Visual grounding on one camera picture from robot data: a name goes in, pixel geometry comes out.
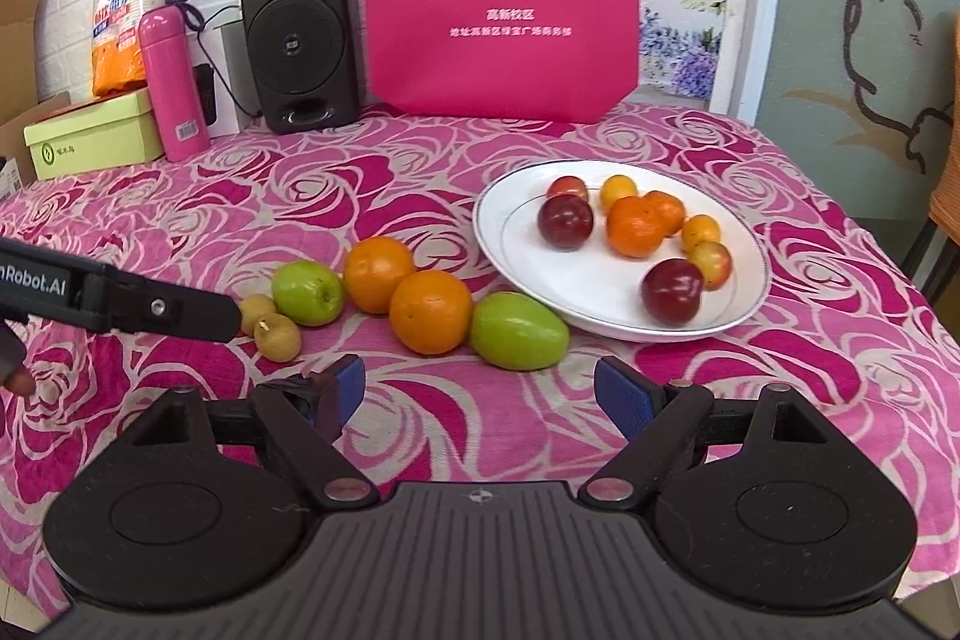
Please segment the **person left hand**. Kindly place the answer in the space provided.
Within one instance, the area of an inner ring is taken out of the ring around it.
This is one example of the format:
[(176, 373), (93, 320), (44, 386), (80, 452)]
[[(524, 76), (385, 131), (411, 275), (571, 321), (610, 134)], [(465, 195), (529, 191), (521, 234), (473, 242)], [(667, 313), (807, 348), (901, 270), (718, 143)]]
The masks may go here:
[(31, 396), (36, 381), (26, 370), (26, 347), (18, 335), (4, 322), (0, 323), (0, 381), (3, 388), (16, 396)]

